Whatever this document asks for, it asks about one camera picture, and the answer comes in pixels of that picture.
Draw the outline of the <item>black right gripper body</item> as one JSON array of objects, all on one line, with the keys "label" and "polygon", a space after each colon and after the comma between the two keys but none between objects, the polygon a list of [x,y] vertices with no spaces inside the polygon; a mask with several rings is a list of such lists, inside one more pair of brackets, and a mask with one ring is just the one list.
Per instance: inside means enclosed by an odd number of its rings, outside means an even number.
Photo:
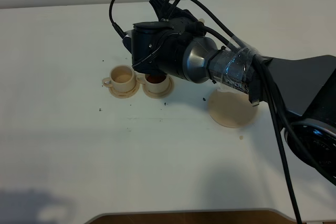
[{"label": "black right gripper body", "polygon": [[189,10],[174,7],[165,0],[149,0],[149,3],[159,20],[158,25],[150,26],[150,35],[168,32],[168,34],[179,36],[185,32],[189,24],[198,22]]}]

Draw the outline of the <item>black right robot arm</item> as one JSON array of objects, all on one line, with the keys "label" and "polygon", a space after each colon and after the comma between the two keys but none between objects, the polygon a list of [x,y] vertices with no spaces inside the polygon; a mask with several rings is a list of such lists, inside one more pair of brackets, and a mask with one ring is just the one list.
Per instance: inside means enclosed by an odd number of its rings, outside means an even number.
[{"label": "black right robot arm", "polygon": [[268,104],[278,142],[335,182],[335,57],[286,60],[262,56],[230,30],[221,35],[170,0],[150,0],[157,20],[118,29],[145,74],[211,80]]}]

